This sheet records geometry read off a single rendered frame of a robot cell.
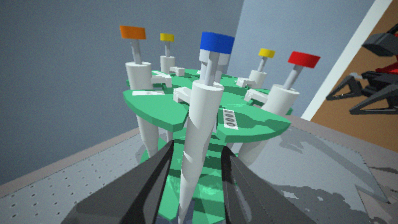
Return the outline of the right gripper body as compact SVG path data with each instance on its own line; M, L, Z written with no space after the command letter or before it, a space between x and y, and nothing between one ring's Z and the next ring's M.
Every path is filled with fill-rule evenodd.
M361 74L362 78L369 82L365 88L362 88L360 81L356 80L363 96L369 97L390 84L398 85L398 62L384 68L377 68L375 71L366 71Z

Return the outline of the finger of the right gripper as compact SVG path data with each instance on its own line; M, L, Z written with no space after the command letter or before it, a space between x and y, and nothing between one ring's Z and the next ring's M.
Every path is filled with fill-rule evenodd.
M366 109L361 110L362 108L375 103L379 100L386 98L389 107L388 108L379 108L379 109ZM362 114L397 114L398 115L398 85L390 84L373 94L369 98L360 102L356 106L349 109L351 115L362 115Z
M346 85L349 86L350 92L343 94L343 95L335 96L335 94L338 91L340 91L343 87L345 87ZM359 89L359 86L358 86L354 76L348 75L341 81L341 83L330 94L328 94L326 96L326 99L327 99L327 101L332 101L332 100L339 100L339 99L346 99L346 98L353 98L353 97L360 97L360 96L362 96L362 93Z

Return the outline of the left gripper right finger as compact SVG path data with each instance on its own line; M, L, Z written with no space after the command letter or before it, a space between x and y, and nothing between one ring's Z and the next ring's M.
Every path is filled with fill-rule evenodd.
M317 224L257 176L227 147L221 153L226 224L248 224L234 179L250 210L249 224Z

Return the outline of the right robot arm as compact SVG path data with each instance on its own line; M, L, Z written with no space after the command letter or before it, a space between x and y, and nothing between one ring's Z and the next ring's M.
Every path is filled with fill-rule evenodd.
M361 46L379 57L398 55L398 37L391 33L373 34Z

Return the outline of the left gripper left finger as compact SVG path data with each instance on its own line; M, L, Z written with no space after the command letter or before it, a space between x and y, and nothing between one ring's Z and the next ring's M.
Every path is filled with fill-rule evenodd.
M152 157L78 202L61 224L155 224L173 151L170 140Z

